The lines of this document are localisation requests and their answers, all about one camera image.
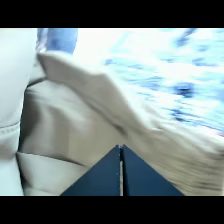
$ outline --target blue cloth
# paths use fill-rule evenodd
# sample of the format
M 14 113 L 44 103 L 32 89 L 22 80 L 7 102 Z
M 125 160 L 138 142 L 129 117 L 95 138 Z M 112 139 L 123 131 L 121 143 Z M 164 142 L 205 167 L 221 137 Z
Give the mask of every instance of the blue cloth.
M 73 54 L 77 42 L 78 28 L 38 28 L 38 39 L 44 35 L 47 29 L 46 49 L 64 51 Z

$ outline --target clothing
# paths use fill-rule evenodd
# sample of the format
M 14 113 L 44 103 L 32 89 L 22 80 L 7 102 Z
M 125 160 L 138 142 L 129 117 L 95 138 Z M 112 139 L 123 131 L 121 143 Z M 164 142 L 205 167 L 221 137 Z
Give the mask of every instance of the clothing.
M 38 40 L 47 38 L 46 50 L 64 51 L 73 54 L 78 28 L 38 28 Z
M 35 62 L 35 35 L 0 30 L 0 195 L 60 195 L 117 144 L 185 195 L 223 194 L 223 138 L 169 120 L 69 54 Z

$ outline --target jacket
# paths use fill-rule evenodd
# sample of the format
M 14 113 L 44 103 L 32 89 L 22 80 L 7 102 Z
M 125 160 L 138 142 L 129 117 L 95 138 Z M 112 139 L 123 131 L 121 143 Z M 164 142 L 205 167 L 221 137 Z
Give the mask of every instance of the jacket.
M 36 29 L 0 29 L 0 195 L 58 196 L 126 144 L 184 195 L 222 195 L 221 137 L 162 115 L 108 71 L 36 55 Z

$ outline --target dark blue triangle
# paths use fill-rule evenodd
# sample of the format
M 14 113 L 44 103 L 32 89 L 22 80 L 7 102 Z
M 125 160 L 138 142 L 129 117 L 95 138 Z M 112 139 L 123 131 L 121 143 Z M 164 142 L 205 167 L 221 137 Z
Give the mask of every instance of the dark blue triangle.
M 125 145 L 121 156 L 124 196 L 184 196 Z
M 120 196 L 120 148 L 113 148 L 61 196 Z

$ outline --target blurry background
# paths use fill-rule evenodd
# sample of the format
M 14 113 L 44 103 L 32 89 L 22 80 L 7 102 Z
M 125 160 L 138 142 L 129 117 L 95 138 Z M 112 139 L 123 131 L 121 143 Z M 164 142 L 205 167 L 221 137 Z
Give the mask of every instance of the blurry background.
M 224 131 L 223 28 L 80 28 L 74 57 L 180 122 Z

